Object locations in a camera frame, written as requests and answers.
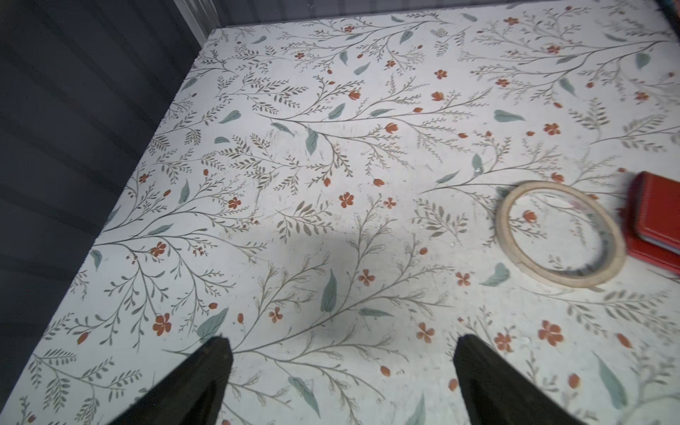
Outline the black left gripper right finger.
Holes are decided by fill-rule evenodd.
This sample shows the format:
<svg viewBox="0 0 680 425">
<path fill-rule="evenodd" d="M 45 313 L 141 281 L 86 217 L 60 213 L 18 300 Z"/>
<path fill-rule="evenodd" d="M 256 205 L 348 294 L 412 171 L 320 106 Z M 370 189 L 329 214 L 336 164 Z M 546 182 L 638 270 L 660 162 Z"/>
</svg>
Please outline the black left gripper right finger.
<svg viewBox="0 0 680 425">
<path fill-rule="evenodd" d="M 453 365 L 472 424 L 573 425 L 581 422 L 478 336 L 458 338 Z"/>
</svg>

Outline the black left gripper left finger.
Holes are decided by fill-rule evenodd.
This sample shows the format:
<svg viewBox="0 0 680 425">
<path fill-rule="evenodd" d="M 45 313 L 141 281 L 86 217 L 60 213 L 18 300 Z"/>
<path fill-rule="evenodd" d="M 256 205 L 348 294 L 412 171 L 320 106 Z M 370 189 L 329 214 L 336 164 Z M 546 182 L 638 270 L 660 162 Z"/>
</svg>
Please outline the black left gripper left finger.
<svg viewBox="0 0 680 425">
<path fill-rule="evenodd" d="M 228 339 L 210 338 L 113 423 L 217 423 L 233 361 Z"/>
</svg>

